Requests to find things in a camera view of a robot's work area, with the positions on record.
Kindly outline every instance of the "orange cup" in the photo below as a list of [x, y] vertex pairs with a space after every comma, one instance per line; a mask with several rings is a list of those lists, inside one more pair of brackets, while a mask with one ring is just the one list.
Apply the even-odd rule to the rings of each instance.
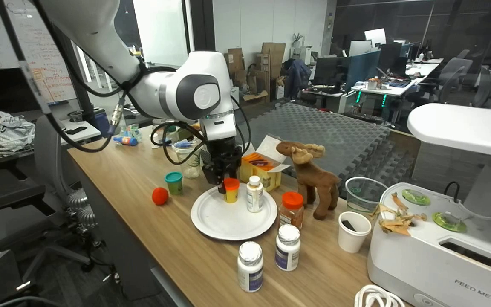
[[226, 178], [224, 185], [226, 185], [226, 202], [236, 203], [236, 200], [239, 198], [241, 181], [236, 178]]

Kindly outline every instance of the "office chair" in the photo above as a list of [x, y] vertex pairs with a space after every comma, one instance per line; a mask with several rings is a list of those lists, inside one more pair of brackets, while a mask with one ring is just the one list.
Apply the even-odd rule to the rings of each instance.
[[452, 58], [439, 74], [437, 81], [425, 81], [420, 84], [420, 92], [430, 94], [429, 101], [446, 103], [452, 92], [458, 92], [464, 77], [468, 75], [473, 60], [469, 58]]
[[491, 77], [486, 67], [481, 69], [480, 87], [473, 98], [473, 106], [485, 108], [491, 94]]
[[[86, 202], [84, 191], [72, 188], [74, 167], [67, 166], [67, 156], [59, 133], [47, 116], [36, 121], [35, 161], [42, 183], [31, 178], [21, 181], [21, 190], [0, 196], [0, 251], [21, 248], [26, 243], [43, 239], [45, 234], [59, 234], [71, 225], [69, 208]], [[21, 277], [23, 283], [31, 282], [48, 254], [57, 254], [84, 266], [91, 260], [59, 244], [47, 244]]]
[[456, 58], [466, 58], [469, 55], [469, 50], [463, 50]]

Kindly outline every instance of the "toy animal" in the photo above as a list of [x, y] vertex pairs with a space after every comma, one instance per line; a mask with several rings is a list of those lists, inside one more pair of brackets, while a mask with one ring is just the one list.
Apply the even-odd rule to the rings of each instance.
[[282, 156], [290, 157], [296, 164], [299, 193], [307, 205], [314, 203], [318, 188], [319, 205], [314, 212], [314, 219], [325, 220], [330, 215], [330, 210], [336, 208], [342, 185], [338, 176], [313, 164], [314, 159], [326, 156], [326, 147], [318, 144], [282, 142], [277, 150]]

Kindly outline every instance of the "white plate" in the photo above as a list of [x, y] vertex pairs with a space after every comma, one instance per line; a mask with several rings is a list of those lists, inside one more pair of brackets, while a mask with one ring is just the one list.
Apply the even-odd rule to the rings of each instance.
[[192, 219], [195, 227], [214, 239], [248, 241], [265, 234], [278, 217], [278, 207], [272, 195], [263, 193], [263, 210], [251, 214], [246, 208], [246, 186], [241, 185], [236, 203], [227, 203], [226, 196], [212, 188], [193, 205]]

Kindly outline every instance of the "red object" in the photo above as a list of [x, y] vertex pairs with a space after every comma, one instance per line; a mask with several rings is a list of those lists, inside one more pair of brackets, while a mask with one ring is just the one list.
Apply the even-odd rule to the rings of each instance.
[[226, 185], [226, 191], [238, 191], [241, 188], [241, 181], [236, 178], [226, 178], [224, 185]]
[[297, 191], [285, 191], [284, 193], [284, 207], [290, 208], [290, 210], [297, 210], [297, 208], [304, 207], [302, 195]]
[[164, 188], [156, 188], [152, 200], [157, 207], [164, 207], [168, 203], [169, 193]]

